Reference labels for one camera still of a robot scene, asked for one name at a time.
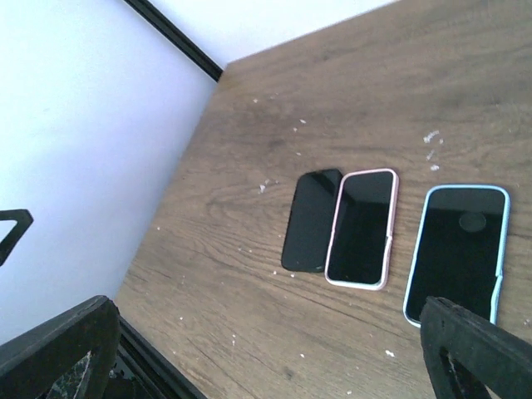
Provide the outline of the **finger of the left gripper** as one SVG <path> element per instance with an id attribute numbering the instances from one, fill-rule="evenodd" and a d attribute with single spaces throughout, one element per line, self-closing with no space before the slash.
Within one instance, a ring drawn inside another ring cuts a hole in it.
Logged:
<path id="1" fill-rule="evenodd" d="M 11 230 L 1 240 L 0 265 L 3 266 L 18 241 L 32 225 L 33 217 L 28 209 L 9 209 L 1 211 L 1 221 L 13 221 L 15 223 Z"/>

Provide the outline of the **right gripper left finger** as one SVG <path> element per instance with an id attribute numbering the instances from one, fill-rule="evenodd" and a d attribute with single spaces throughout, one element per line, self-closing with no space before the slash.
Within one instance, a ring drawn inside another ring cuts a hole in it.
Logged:
<path id="1" fill-rule="evenodd" d="M 77 391 L 101 398 L 120 340 L 119 311 L 99 295 L 1 345 L 1 397 L 37 398 L 89 355 Z"/>

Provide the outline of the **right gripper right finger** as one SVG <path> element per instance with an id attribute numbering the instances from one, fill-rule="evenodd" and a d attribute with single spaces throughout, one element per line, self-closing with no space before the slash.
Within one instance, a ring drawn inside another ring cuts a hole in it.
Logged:
<path id="1" fill-rule="evenodd" d="M 531 345 L 448 299 L 426 300 L 421 347 L 437 398 L 531 397 Z"/>

